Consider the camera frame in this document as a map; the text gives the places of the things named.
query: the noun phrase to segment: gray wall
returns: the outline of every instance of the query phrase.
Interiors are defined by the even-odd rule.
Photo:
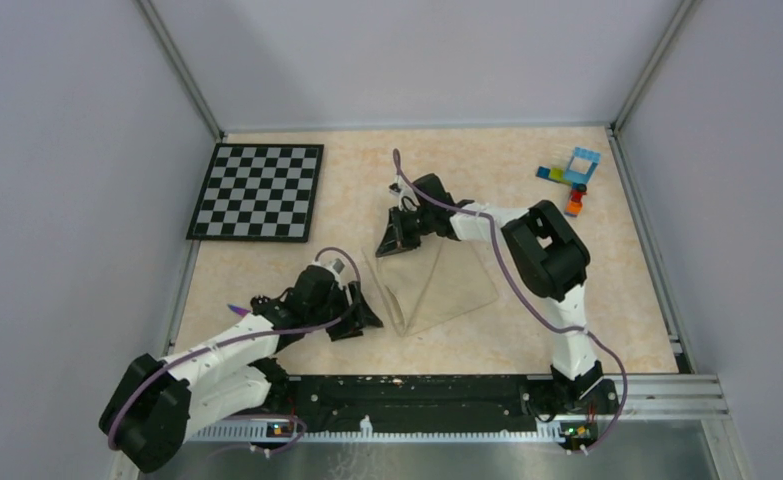
[[[211,147],[131,1],[0,1],[0,479],[108,474]]]
[[[697,364],[783,478],[783,2],[703,2],[626,148]]]
[[[610,121],[678,0],[156,0],[227,131]]]

